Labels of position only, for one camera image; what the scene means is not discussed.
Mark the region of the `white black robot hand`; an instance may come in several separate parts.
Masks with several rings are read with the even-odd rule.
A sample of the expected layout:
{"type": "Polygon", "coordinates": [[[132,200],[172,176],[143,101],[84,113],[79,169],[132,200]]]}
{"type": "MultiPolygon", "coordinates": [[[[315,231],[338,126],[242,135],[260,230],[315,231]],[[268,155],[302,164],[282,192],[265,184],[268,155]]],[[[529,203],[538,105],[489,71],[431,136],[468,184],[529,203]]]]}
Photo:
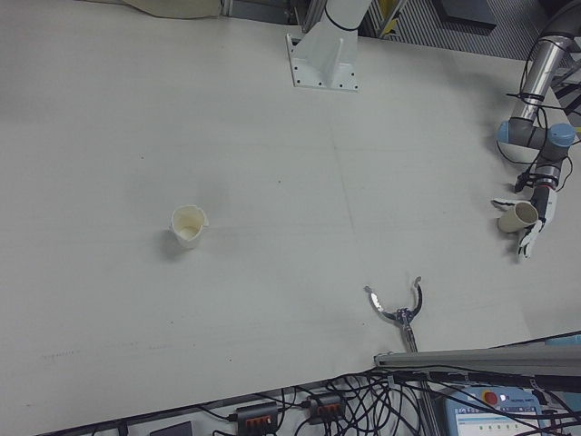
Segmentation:
{"type": "Polygon", "coordinates": [[[490,202],[503,213],[497,219],[497,228],[502,233],[516,233],[517,258],[529,259],[538,236],[552,223],[558,194],[548,185],[533,190],[532,197],[525,200],[493,198],[490,202]]]}

